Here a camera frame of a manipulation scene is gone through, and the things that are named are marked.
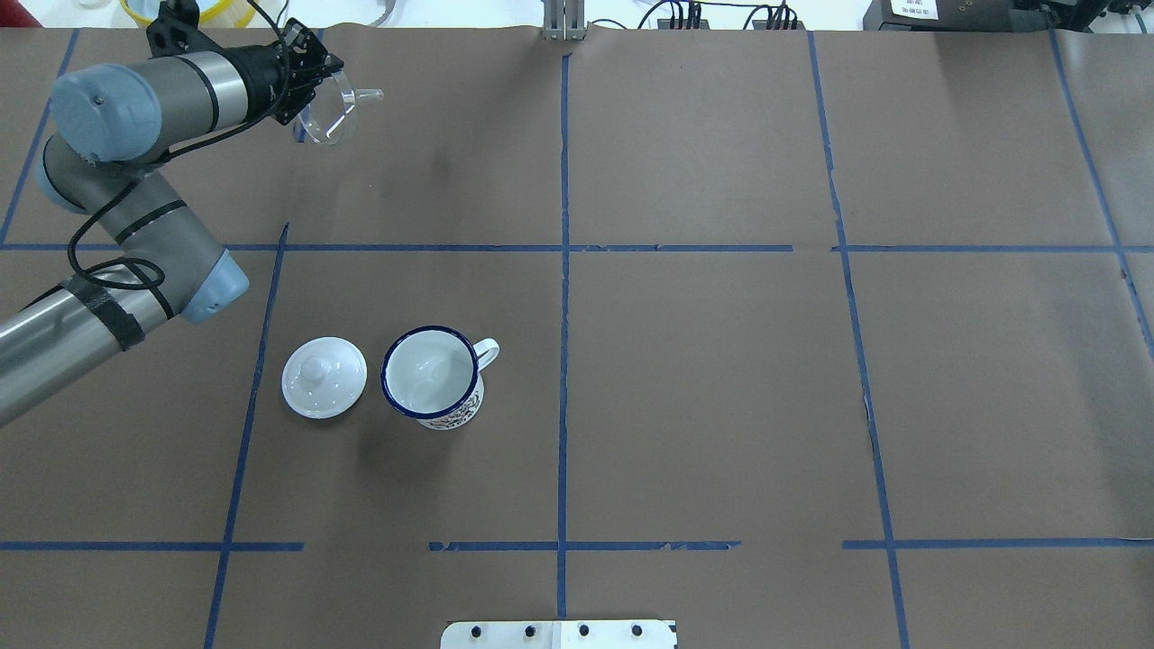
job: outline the yellow rim container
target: yellow rim container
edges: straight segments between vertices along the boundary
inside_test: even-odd
[[[156,16],[143,16],[128,6],[128,0],[120,0],[120,8],[136,21],[140,27],[148,27]],[[201,28],[247,27],[256,15],[256,10],[245,0],[219,0],[211,7],[201,7]]]

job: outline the black strap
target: black strap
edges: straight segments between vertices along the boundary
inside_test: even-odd
[[[121,230],[120,233],[114,237],[114,239],[117,241],[117,245],[119,246],[119,245],[123,244],[126,240],[128,240],[129,237],[132,237],[133,234],[135,234],[136,232],[138,232],[142,227],[144,227],[149,223],[152,223],[153,221],[160,218],[162,216],[164,216],[164,215],[166,215],[166,214],[168,214],[168,212],[171,212],[173,210],[178,210],[180,208],[187,208],[187,207],[188,207],[188,203],[186,203],[185,201],[179,201],[178,200],[178,201],[172,201],[171,203],[166,203],[166,204],[163,204],[163,206],[156,208],[155,210],[152,210],[152,211],[145,214],[144,216],[137,218],[132,224],[129,224],[127,227],[125,227],[123,230]]]
[[[144,330],[136,316],[125,311],[104,288],[75,275],[60,285],[104,323],[123,351],[144,341]]]
[[[216,89],[212,88],[212,82],[209,81],[209,77],[204,75],[204,70],[196,67],[196,64],[189,61],[183,57],[177,57],[177,59],[185,61],[185,64],[187,64],[188,67],[193,68],[193,72],[196,73],[196,76],[201,77],[201,82],[204,84],[204,89],[209,91],[209,99],[212,102],[212,125],[209,126],[209,129],[205,130],[204,133],[212,133],[213,130],[216,130],[217,121],[219,121],[220,119],[220,100],[217,99]]]
[[[145,275],[144,271],[141,270],[140,267],[136,266],[135,263],[126,263],[125,268],[127,268],[129,273],[135,275],[136,278],[141,281],[141,284],[147,284],[149,282],[150,277]],[[153,298],[156,298],[156,301],[157,304],[160,305],[160,308],[164,309],[165,318],[172,320],[173,318],[177,316],[177,314],[172,312],[172,305],[168,304],[168,298],[164,297],[164,293],[160,292],[160,289],[151,286],[149,289],[149,292],[152,293]]]

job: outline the white enamel mug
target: white enamel mug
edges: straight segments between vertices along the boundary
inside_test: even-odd
[[[428,324],[392,343],[381,366],[381,389],[389,403],[426,428],[449,431],[477,415],[485,400],[481,370],[501,345],[485,338],[475,345],[460,331]]]

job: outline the metal bracket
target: metal bracket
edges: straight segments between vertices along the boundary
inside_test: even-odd
[[[677,624],[667,620],[526,620],[454,622],[441,649],[676,649]]]
[[[545,0],[546,40],[585,39],[585,0]]]

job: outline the white label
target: white label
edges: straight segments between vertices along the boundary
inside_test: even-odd
[[[926,21],[937,20],[937,0],[890,0],[890,7],[899,16]]]

